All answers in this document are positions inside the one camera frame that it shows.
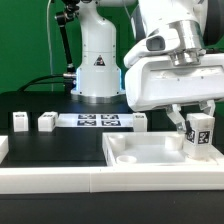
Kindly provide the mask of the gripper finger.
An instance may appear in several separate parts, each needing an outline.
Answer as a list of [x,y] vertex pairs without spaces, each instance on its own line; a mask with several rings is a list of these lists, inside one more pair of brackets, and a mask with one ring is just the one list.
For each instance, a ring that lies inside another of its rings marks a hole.
[[199,107],[205,114],[214,116],[216,105],[213,100],[201,101]]
[[185,119],[180,113],[181,106],[179,104],[172,104],[166,107],[166,114],[169,119],[175,124],[178,133],[185,133],[187,131]]

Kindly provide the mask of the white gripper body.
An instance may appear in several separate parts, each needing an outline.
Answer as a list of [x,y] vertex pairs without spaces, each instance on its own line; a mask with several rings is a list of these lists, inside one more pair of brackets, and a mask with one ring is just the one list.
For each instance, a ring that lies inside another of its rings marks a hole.
[[199,65],[174,66],[169,56],[145,57],[125,75],[133,111],[192,105],[224,98],[224,53],[206,54]]

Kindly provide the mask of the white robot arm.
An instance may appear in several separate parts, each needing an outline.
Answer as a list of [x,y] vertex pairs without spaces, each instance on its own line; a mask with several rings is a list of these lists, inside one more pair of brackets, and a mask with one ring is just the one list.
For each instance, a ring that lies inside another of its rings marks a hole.
[[[193,126],[183,106],[198,105],[202,117],[214,117],[224,100],[224,52],[210,46],[224,35],[224,0],[62,0],[56,15],[64,42],[65,25],[78,19],[82,32],[82,63],[75,67],[65,45],[66,78],[77,100],[109,102],[126,95],[136,111],[164,108],[180,132]],[[99,16],[105,6],[135,4],[130,18],[135,44],[124,57],[125,89],[116,66],[114,25]]]

